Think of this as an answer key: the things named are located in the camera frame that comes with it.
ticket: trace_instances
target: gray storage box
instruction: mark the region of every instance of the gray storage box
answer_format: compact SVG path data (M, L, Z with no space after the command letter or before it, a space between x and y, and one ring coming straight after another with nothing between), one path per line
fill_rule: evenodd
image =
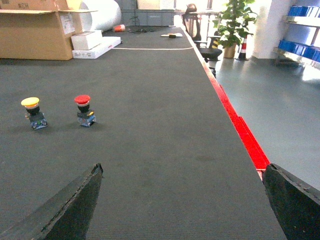
M121 23L127 26L172 26L174 10L123 10Z

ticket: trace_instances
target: white box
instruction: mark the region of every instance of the white box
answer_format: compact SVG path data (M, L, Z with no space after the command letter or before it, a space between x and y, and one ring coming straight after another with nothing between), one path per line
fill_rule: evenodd
M74 50L90 50L102 42L102 32L85 31L71 37Z
M138 9L141 10L161 10L174 9L174 0L137 0Z
M73 50L72 55L74 59L97 59L120 43L121 37L119 36L104 36L102 43L98 46L90 50Z

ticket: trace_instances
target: gray table surface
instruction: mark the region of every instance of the gray table surface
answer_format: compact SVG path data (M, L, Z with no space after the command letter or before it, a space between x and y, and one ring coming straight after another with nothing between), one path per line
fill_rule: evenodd
M88 240L286 239L183 31L144 29L154 32L106 32L131 49L95 60L0 59L0 232L101 163ZM77 122L80 94L90 128ZM40 98L47 128L30 128L27 97Z

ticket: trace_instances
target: potted plant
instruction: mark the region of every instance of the potted plant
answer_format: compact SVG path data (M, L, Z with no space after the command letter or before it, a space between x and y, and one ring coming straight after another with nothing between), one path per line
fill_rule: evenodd
M224 49L224 58L234 58L236 45L240 45L242 39L249 32L249 23L255 23L257 14L254 13L248 4L255 0L228 0L225 4L226 10L219 14L220 24L218 34L221 36L219 44Z

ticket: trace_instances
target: red edge strip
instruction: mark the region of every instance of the red edge strip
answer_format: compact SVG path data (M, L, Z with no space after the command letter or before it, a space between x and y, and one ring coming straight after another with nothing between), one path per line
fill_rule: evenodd
M264 151L260 147L258 141L252 134L251 130L249 129L248 125L246 124L245 120L238 116L236 113L234 107L232 106L231 102L229 101L229 98L227 94L225 93L223 87L219 85L215 77L213 76L211 70L205 63L203 57L201 56L200 52L198 51L196 45L192 41L191 37L184 31L184 34L188 38L189 42L194 48L194 51L196 55L198 56L215 92L217 93L222 105L224 106L224 109L226 110L227 114L229 115L229 118L231 122L233 123L236 131L239 134L239 137L241 141L243 142L243 145L245 146L256 170L258 172L264 172L266 170L267 165L270 164L267 156L265 155Z

